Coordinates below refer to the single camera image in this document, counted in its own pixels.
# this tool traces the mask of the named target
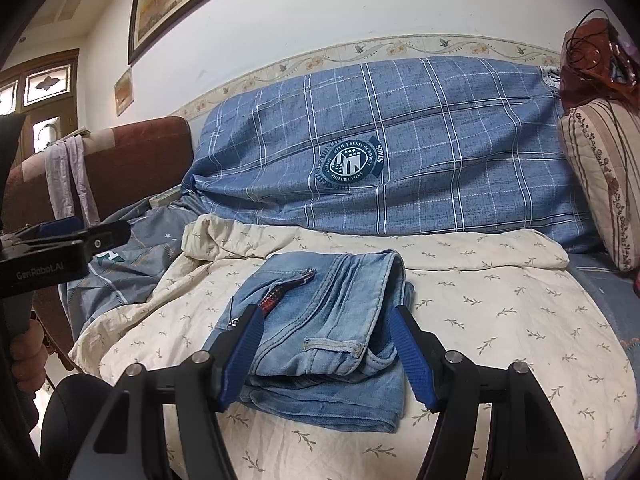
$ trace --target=wall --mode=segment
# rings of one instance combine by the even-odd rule
[[[61,52],[63,50],[72,50],[79,48],[78,54],[78,74],[76,75],[76,105],[78,107],[78,127],[85,126],[86,122],[86,66],[87,58],[85,51],[86,37],[77,36],[74,38],[63,38],[62,40],[49,41],[48,43],[41,43],[31,48],[14,49],[11,55],[6,60],[2,69],[7,69],[11,66],[23,63],[35,57],[46,56],[47,54],[53,54],[55,52]]]
[[[245,72],[346,41],[433,32],[560,50],[569,28],[604,7],[602,0],[209,0],[135,63],[135,101],[118,118],[113,85],[127,69],[131,3],[113,0],[87,39],[92,130],[171,113]]]

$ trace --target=flower pattern border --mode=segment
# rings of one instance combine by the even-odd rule
[[[388,36],[352,41],[287,57],[205,92],[172,115],[189,121],[210,112],[229,97],[320,70],[385,59],[442,55],[483,57],[540,66],[559,66],[560,63],[558,52],[511,40],[446,34]]]

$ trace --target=finger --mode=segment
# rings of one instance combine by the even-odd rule
[[[37,376],[27,381],[18,381],[18,389],[28,394],[37,392],[44,384],[45,375],[45,371],[43,370]]]
[[[29,329],[24,334],[17,335],[11,341],[9,351],[11,357],[17,361],[33,357],[40,351],[42,340],[44,339],[44,330],[42,325],[36,319],[29,320]]]
[[[44,371],[44,365],[47,363],[47,349],[43,344],[36,355],[25,359],[24,361],[16,361],[11,367],[11,372],[19,381],[27,381],[36,377],[40,372]]]

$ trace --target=blue plaid cover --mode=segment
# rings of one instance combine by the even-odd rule
[[[390,60],[283,81],[212,110],[183,185],[250,224],[345,234],[535,228],[598,242],[564,159],[551,70]]]

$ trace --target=pillow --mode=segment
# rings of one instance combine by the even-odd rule
[[[595,99],[558,123],[562,150],[587,197],[600,237],[620,270],[640,266],[640,118]]]

